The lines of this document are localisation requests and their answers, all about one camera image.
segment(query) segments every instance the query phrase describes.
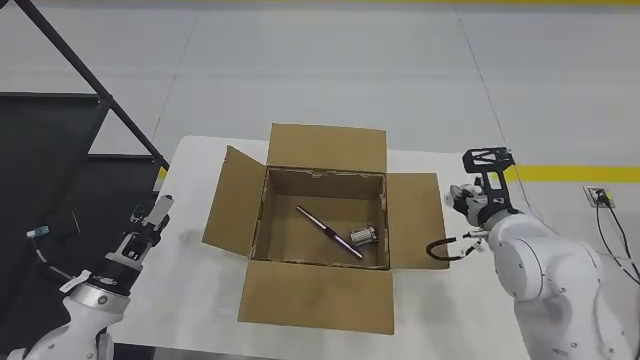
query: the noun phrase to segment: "metal cylinder part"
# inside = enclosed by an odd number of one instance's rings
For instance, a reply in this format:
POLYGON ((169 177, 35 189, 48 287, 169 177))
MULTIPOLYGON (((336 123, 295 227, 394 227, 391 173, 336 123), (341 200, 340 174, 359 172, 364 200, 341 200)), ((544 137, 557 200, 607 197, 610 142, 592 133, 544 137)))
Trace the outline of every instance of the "metal cylinder part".
POLYGON ((363 229, 351 231, 349 232, 349 236, 351 237, 351 242, 356 247, 376 242, 378 240, 376 230, 371 225, 367 225, 367 227, 363 229))

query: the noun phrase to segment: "gray floor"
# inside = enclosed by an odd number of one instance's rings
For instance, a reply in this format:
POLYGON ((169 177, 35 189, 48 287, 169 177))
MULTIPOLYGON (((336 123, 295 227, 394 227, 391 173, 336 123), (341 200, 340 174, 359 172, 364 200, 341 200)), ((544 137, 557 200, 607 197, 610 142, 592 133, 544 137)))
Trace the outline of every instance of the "gray floor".
MULTIPOLYGON (((169 159, 183 136, 266 140, 280 122, 382 128, 395 149, 506 144, 525 164, 640 163, 637 7, 37 5, 169 159)), ((17 8, 0 12, 0 33, 3 91, 89 91, 17 8)), ((92 150, 145 153, 115 117, 92 150)), ((604 250, 581 186, 529 183, 526 190, 548 223, 604 250)), ((608 187, 637 254, 640 189, 608 187)), ((603 222, 621 253, 612 221, 603 222)), ((605 295, 635 342, 637 287, 603 261, 605 295)), ((157 358, 202 356, 160 350, 157 358)))

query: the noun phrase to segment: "open cardboard box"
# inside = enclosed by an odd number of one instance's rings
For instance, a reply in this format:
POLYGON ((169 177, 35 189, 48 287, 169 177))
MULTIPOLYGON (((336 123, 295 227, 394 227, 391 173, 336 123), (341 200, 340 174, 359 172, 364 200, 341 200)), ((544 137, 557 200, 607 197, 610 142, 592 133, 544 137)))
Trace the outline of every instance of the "open cardboard box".
POLYGON ((440 203, 435 174, 387 173, 384 131, 274 124, 266 165, 227 148, 202 241, 249 258, 238 321, 393 334, 391 269, 449 266, 440 203), (378 242, 359 259, 296 206, 378 242))

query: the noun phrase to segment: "power outlet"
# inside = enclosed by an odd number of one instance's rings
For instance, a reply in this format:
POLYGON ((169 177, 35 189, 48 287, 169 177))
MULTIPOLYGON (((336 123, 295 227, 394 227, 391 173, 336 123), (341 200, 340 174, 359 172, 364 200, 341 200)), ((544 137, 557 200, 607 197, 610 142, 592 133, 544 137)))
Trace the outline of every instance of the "power outlet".
MULTIPOLYGON (((597 207, 598 206, 598 191, 599 190, 604 190, 605 195, 607 195, 607 197, 609 198, 609 203, 611 205, 611 208, 615 208, 616 205, 615 203, 613 203, 613 199, 611 197, 611 192, 609 192, 608 190, 606 190, 605 188, 601 187, 601 186, 584 186, 584 193, 585 195, 587 195, 587 200, 589 201, 589 204, 591 205, 591 207, 597 207)), ((600 207, 607 207, 604 203, 600 203, 600 207)))

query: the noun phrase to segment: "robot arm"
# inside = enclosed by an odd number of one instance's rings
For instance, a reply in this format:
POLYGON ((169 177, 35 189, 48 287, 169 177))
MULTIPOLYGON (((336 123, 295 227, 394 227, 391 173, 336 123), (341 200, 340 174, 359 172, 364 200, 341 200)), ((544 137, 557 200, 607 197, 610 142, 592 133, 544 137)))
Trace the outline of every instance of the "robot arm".
MULTIPOLYGON (((622 326, 602 295, 596 252, 511 206, 503 171, 514 162, 505 148, 470 150, 463 162, 467 172, 480 173, 482 179, 451 186, 445 200, 480 228, 465 237, 482 237, 493 252, 496 274, 514 300, 531 359, 631 360, 622 326), (499 187, 491 186, 491 173, 499 187)), ((433 256, 443 242, 432 243, 427 252, 433 256)))
POLYGON ((12 351, 8 360, 111 360, 113 342, 106 328, 123 319, 142 261, 160 241, 172 205, 173 198, 166 195, 148 214, 134 214, 118 249, 108 253, 97 270, 85 270, 60 288, 70 292, 62 303, 71 321, 49 332, 30 350, 12 351))

